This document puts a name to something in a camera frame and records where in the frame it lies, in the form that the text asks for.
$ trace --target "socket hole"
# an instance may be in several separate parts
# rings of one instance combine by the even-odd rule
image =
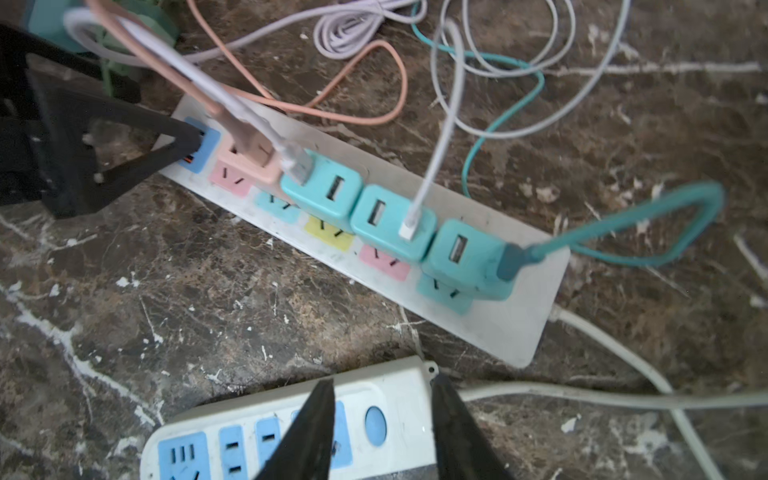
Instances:
[[[328,190],[326,198],[331,201],[336,201],[336,195],[339,194],[342,185],[344,185],[344,179],[339,175],[336,175],[336,178],[333,179],[333,183],[331,184],[331,189]]]
[[[374,227],[378,225],[379,221],[382,219],[382,215],[384,214],[385,208],[386,208],[386,204],[381,200],[377,200],[376,205],[373,206],[373,211],[371,211],[371,216],[368,217],[368,223],[370,223]]]
[[[458,263],[462,259],[462,254],[464,253],[464,249],[466,247],[467,237],[457,235],[456,241],[453,243],[453,248],[451,249],[451,255],[448,257],[448,259],[453,263]]]

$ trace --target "dark marble surface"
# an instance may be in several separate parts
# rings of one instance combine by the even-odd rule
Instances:
[[[473,2],[477,42],[527,58],[550,28],[544,2]],[[318,2],[201,2],[226,40]],[[434,11],[438,5],[430,5]],[[568,68],[604,50],[618,2],[577,2]],[[10,19],[19,8],[11,9]],[[180,48],[210,41],[179,5]],[[434,24],[424,26],[431,31]],[[617,65],[766,61],[768,16],[755,2],[634,3]],[[320,57],[311,24],[239,54],[284,100],[307,101],[339,69]],[[409,69],[403,114],[383,127],[307,121],[423,174],[443,113],[430,107],[428,51],[385,24]],[[385,112],[399,86],[382,52],[326,104]],[[246,88],[223,61],[204,68]],[[445,78],[450,67],[442,67]],[[530,124],[585,78],[548,77],[544,94],[511,126]],[[486,125],[532,81],[470,77],[462,116]],[[658,271],[574,257],[558,302],[594,319],[667,374],[683,392],[765,388],[766,285],[734,243],[768,262],[766,75],[613,74],[574,113],[541,134],[486,142],[470,175],[479,201],[543,230],[573,227],[691,180],[715,179],[729,201],[684,257]],[[180,95],[143,82],[144,104],[169,113]],[[145,151],[151,136],[105,128],[109,161]],[[473,140],[457,133],[439,182],[459,189]],[[544,190],[551,188],[553,201]],[[532,379],[610,391],[653,392],[630,367],[572,329],[549,324],[534,362],[512,369],[429,323],[403,325],[398,306],[160,176],[98,214],[54,222],[37,204],[0,208],[0,478],[137,478],[152,431],[192,406],[409,356],[418,332],[427,358],[459,384]],[[649,254],[670,245],[683,216],[607,238],[600,248]],[[703,478],[669,415],[553,399],[497,398],[471,411],[516,478]],[[766,409],[692,412],[726,477],[768,475]],[[568,421],[575,419],[573,431]],[[388,478],[435,478],[434,468]]]

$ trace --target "power strip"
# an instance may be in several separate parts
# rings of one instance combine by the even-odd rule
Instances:
[[[419,357],[334,375],[330,478],[352,480],[435,463],[430,381]],[[200,406],[158,429],[142,480],[248,480],[272,455],[317,380]]]
[[[418,175],[270,108],[243,101],[265,117],[284,137],[356,170],[364,184],[378,184],[407,198],[413,198],[419,189],[422,178]],[[179,120],[193,119],[190,121],[223,132],[217,135],[218,141],[230,138],[216,121],[206,116],[202,106],[188,95],[182,98],[173,117]],[[208,138],[213,137],[216,135],[206,136],[199,154],[207,151],[209,156],[213,156],[210,152],[215,151],[215,148],[211,150],[205,145]],[[161,136],[155,147],[168,142],[169,137]],[[507,300],[472,300],[463,294],[456,295],[453,288],[439,288],[441,285],[430,280],[418,266],[402,263],[392,265],[393,259],[381,257],[358,237],[340,233],[340,230],[324,230],[323,223],[307,212],[296,207],[286,207],[281,200],[271,198],[255,187],[248,187],[241,182],[230,185],[228,190],[222,186],[226,182],[221,179],[215,184],[211,178],[216,177],[214,169],[218,163],[214,160],[195,157],[192,161],[194,168],[180,161],[164,168],[162,173],[499,359],[519,368],[527,366],[533,359],[568,265],[568,249],[555,252],[540,264],[521,270]],[[481,232],[523,247],[550,237],[545,232],[437,184],[430,189],[425,205],[435,211],[439,225],[450,218],[460,219]]]

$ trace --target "power cord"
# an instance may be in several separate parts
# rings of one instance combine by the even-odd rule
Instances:
[[[725,480],[707,448],[696,433],[684,409],[736,409],[768,405],[768,391],[735,393],[717,396],[677,396],[669,381],[650,363],[636,353],[621,345],[614,337],[573,312],[555,305],[550,319],[561,321],[574,327],[583,334],[611,351],[638,372],[643,374],[663,395],[629,395],[623,393],[599,392],[596,390],[538,383],[538,382],[499,382],[485,386],[474,386],[459,390],[459,395],[466,402],[504,395],[534,395],[579,402],[596,403],[632,409],[670,410],[680,433],[690,447],[694,457],[709,480]]]

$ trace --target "teal plug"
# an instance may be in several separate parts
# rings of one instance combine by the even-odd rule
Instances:
[[[280,186],[302,210],[345,232],[352,232],[349,215],[362,190],[362,177],[317,152],[306,152],[315,162],[310,178],[304,185],[299,185],[288,175],[283,175]]]
[[[437,229],[437,215],[422,207],[422,217],[413,238],[408,241],[399,235],[400,225],[406,217],[411,200],[401,197],[379,185],[368,185],[357,201],[349,221],[356,235],[371,247],[408,263],[419,263],[429,248]]]
[[[509,268],[517,262],[517,253],[524,254],[524,250],[451,219],[438,230],[422,270],[462,294],[506,300],[519,270]]]

